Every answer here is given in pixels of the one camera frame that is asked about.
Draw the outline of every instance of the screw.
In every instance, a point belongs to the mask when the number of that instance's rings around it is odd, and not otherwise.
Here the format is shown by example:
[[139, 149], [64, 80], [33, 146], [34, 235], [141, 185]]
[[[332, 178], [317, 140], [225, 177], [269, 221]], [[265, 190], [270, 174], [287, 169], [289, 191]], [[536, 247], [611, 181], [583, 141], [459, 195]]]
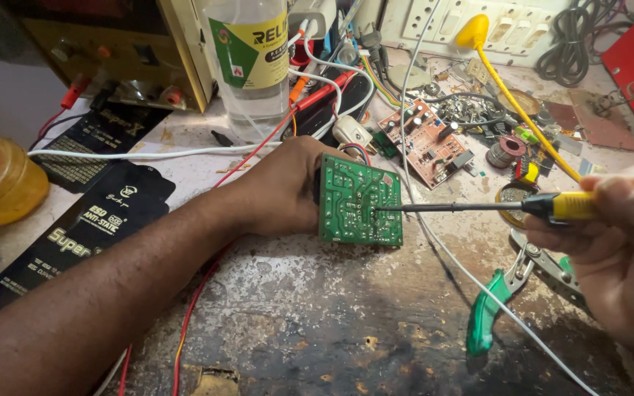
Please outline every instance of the screw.
[[527, 245], [527, 246], [525, 246], [525, 251], [526, 251], [526, 252], [527, 252], [530, 256], [533, 256], [533, 257], [537, 257], [537, 256], [539, 256], [539, 255], [540, 255], [540, 252], [541, 252], [540, 248], [538, 248], [537, 246], [535, 246], [535, 245], [533, 245], [533, 244], [531, 244], [531, 243], [528, 243], [528, 245]]

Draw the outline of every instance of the electrolytic capacitor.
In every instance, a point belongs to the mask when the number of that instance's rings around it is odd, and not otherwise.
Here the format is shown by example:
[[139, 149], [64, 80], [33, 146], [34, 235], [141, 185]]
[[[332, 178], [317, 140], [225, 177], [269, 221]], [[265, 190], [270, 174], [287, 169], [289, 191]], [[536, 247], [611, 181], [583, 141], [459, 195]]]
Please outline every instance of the electrolytic capacitor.
[[388, 121], [388, 124], [385, 126], [385, 133], [390, 133], [395, 128], [395, 121]]
[[407, 122], [410, 119], [410, 117], [412, 117], [414, 115], [415, 115], [415, 113], [413, 113], [412, 110], [407, 109], [405, 111], [405, 122]]
[[422, 118], [415, 117], [412, 119], [412, 121], [408, 122], [406, 129], [408, 133], [412, 133], [420, 126], [422, 126]]
[[449, 123], [449, 125], [445, 126], [445, 129], [440, 131], [438, 138], [442, 140], [451, 135], [453, 131], [456, 131], [457, 129], [459, 129], [459, 124], [452, 121]]

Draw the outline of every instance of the forearm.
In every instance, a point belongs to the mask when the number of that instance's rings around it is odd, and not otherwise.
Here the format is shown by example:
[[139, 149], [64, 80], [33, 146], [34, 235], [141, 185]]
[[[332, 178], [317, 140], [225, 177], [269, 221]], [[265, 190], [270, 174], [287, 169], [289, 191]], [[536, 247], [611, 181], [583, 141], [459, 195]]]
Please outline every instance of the forearm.
[[0, 312], [0, 395], [84, 394], [244, 217], [232, 185], [193, 199]]

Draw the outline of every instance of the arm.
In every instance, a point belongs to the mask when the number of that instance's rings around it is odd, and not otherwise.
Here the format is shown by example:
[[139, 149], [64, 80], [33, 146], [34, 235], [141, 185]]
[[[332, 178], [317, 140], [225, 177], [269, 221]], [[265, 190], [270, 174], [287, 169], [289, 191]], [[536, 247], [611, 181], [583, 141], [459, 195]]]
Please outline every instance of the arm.
[[0, 395], [83, 395], [204, 262], [247, 232], [315, 232], [321, 154], [281, 144], [238, 180], [192, 199], [0, 311]]
[[603, 221], [551, 228], [528, 216], [530, 242], [569, 255], [586, 303], [605, 330], [634, 354], [634, 166], [615, 175], [586, 176]]

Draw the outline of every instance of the yellow label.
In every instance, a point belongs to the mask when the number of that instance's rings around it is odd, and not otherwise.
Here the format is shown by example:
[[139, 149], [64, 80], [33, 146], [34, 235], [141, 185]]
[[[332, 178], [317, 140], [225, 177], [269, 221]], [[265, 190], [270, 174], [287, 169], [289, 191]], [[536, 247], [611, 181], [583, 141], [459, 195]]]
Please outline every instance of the yellow label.
[[260, 23], [209, 18], [224, 82], [236, 88], [271, 87], [287, 75], [287, 11]]

